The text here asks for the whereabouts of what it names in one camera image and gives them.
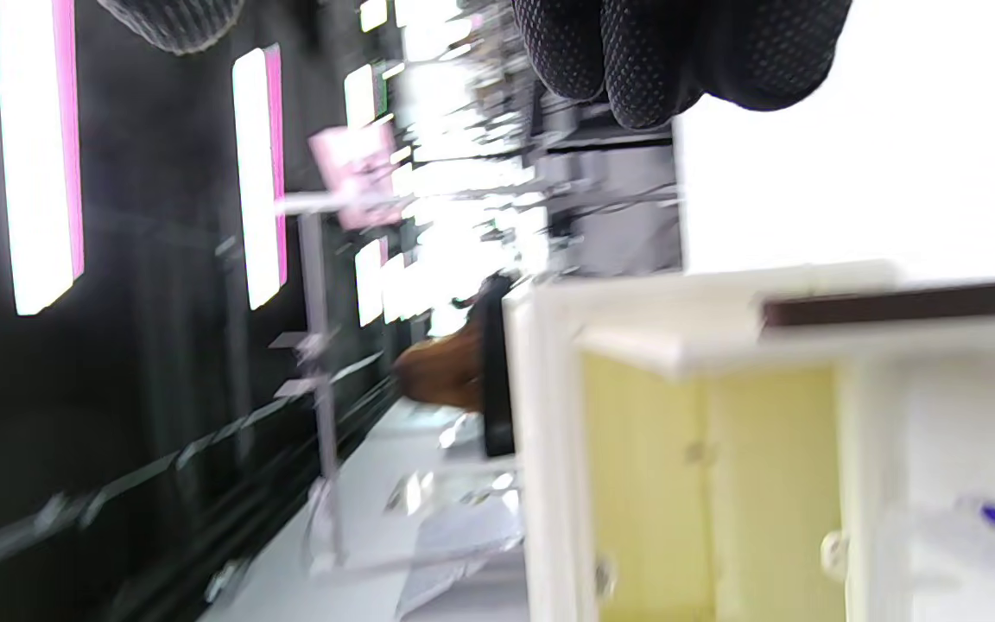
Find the shelf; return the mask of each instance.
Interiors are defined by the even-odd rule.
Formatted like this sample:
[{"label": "shelf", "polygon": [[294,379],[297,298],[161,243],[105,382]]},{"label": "shelf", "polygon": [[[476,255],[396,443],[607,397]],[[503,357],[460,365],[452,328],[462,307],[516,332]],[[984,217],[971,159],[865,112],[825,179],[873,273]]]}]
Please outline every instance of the shelf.
[{"label": "shelf", "polygon": [[995,352],[995,318],[920,320],[842,327],[753,330],[695,338],[669,326],[591,323],[577,346],[609,359],[684,378],[697,371],[735,370],[829,359]]},{"label": "shelf", "polygon": [[909,519],[909,532],[971,570],[995,578],[995,527],[980,516],[959,511],[921,513]]}]

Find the white table surface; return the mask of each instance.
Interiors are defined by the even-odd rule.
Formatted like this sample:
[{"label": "white table surface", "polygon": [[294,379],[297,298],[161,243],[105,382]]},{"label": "white table surface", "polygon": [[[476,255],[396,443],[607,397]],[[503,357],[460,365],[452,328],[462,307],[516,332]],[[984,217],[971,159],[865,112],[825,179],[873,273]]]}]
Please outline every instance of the white table surface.
[{"label": "white table surface", "polygon": [[[410,417],[414,409],[414,404],[407,401],[392,406],[340,468],[339,501],[344,516],[345,547],[351,559],[349,566],[414,554],[418,529],[425,520],[423,512],[411,517],[388,516],[384,512],[387,499],[402,476],[435,469],[443,463],[443,452],[438,446],[440,429],[409,425],[417,420]],[[425,418],[438,421],[447,417]],[[408,571],[363,578],[311,576],[301,566],[301,533],[307,526],[307,512],[303,509],[296,513],[261,551],[236,597],[226,605],[211,607],[202,614],[200,622],[248,619],[391,622],[396,619]],[[458,619],[482,622],[493,617],[482,611]]]}]

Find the yellow cabinet door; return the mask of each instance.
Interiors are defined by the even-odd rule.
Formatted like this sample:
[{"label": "yellow cabinet door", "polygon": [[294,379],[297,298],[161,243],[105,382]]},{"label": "yellow cabinet door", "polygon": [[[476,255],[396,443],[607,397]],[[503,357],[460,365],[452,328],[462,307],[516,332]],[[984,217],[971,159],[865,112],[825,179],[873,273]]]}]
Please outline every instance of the yellow cabinet door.
[{"label": "yellow cabinet door", "polygon": [[819,559],[840,528],[833,370],[747,371],[704,389],[716,618],[844,621],[844,588]]},{"label": "yellow cabinet door", "polygon": [[710,622],[699,383],[584,358],[593,528],[612,566],[603,622]]}]

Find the black glove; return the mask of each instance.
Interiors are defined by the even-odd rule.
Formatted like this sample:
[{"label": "black glove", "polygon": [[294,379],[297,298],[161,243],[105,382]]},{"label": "black glove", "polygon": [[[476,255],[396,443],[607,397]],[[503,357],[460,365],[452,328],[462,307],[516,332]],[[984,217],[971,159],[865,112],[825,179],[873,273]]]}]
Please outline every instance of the black glove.
[{"label": "black glove", "polygon": [[850,0],[512,0],[536,73],[631,129],[710,93],[785,109],[824,83]]},{"label": "black glove", "polygon": [[244,0],[98,0],[151,46],[173,54],[206,50],[237,23]]}]

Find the white wall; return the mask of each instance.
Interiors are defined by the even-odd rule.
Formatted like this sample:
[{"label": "white wall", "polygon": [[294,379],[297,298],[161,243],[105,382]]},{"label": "white wall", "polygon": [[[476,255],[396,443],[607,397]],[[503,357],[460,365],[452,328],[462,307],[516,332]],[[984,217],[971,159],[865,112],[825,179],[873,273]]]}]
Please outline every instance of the white wall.
[{"label": "white wall", "polygon": [[683,115],[694,271],[889,257],[995,275],[995,3],[858,0],[798,106]]}]

